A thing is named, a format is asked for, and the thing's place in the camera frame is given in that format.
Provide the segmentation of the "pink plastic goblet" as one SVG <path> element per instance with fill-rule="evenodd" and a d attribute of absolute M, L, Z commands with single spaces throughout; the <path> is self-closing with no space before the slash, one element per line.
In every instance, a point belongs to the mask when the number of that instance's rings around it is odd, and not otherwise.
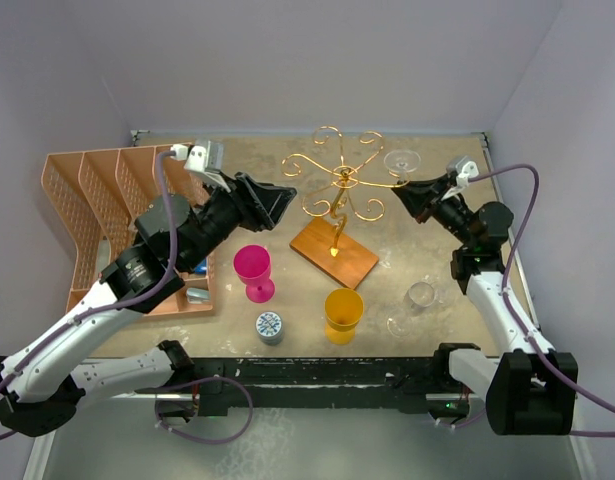
<path fill-rule="evenodd" d="M 250 301 L 266 303 L 274 296 L 271 256 L 263 246 L 252 244 L 241 248 L 234 256 L 233 267 L 245 285 L 246 296 Z"/>

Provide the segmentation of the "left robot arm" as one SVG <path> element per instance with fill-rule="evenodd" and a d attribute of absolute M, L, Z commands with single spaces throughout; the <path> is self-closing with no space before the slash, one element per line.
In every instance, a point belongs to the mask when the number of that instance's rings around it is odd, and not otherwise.
<path fill-rule="evenodd" d="M 48 434 L 92 403 L 143 389 L 181 392 L 194 363 L 165 340 L 133 357 L 86 367 L 94 350 L 152 312 L 237 228 L 271 231 L 296 196 L 292 187 L 258 183 L 239 172 L 195 210 L 169 191 L 140 215 L 133 244 L 100 274 L 83 299 L 37 340 L 0 356 L 0 441 Z"/>

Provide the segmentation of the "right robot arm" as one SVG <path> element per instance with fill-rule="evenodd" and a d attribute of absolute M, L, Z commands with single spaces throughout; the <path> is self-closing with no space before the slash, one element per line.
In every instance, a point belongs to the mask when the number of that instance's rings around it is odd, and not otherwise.
<path fill-rule="evenodd" d="M 514 215 L 498 201 L 470 210 L 452 193 L 454 177 L 400 181 L 393 192 L 419 223 L 436 220 L 460 242 L 450 262 L 452 278 L 476 307 L 500 351 L 492 360 L 474 347 L 453 347 L 432 366 L 433 383 L 443 391 L 461 384 L 485 403 L 498 435 L 567 435 L 576 394 L 570 382 L 578 364 L 555 350 L 533 324 L 508 283 L 502 247 Z"/>

